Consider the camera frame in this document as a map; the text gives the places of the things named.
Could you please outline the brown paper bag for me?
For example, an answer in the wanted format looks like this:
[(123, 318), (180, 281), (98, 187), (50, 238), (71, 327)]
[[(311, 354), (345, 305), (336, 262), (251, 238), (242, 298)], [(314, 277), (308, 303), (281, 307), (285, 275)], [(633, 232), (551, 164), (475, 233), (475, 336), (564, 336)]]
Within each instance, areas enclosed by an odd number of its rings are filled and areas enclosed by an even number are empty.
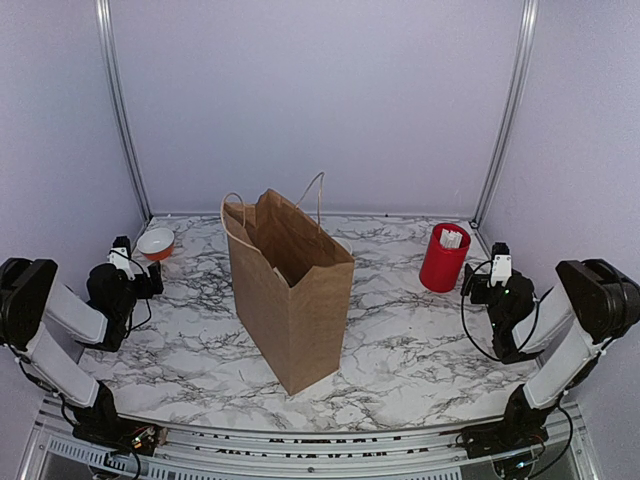
[(285, 391), (295, 395), (336, 372), (354, 257), (323, 229), (320, 214), (273, 189), (254, 204), (228, 193), (220, 219), (237, 316)]

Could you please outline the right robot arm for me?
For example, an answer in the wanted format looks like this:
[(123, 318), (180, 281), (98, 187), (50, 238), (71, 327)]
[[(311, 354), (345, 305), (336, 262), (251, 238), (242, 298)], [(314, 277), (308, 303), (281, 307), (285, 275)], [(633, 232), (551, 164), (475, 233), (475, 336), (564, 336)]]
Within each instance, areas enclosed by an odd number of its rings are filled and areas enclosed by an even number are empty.
[(544, 363), (510, 394), (500, 420), (462, 430), (471, 458), (547, 440), (547, 418), (562, 397), (639, 321), (638, 283), (602, 259), (559, 262), (558, 281), (542, 296), (529, 278), (504, 271), (502, 260), (488, 261), (487, 274), (465, 267), (461, 300), (486, 308), (492, 331), (487, 358), (504, 365)]

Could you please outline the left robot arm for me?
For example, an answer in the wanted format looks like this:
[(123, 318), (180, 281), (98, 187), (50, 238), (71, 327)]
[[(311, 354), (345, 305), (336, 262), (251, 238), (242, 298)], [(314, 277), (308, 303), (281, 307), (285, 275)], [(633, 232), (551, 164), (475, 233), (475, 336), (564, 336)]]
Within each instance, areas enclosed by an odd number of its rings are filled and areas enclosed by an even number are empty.
[(137, 328), (138, 303), (162, 292), (158, 263), (130, 273), (112, 263), (94, 267), (83, 301), (59, 278), (51, 259), (9, 258), (1, 266), (1, 343), (29, 381), (59, 398), (74, 437), (150, 456), (162, 427), (121, 416), (112, 390), (83, 370), (52, 334), (53, 326), (86, 349), (114, 353)]

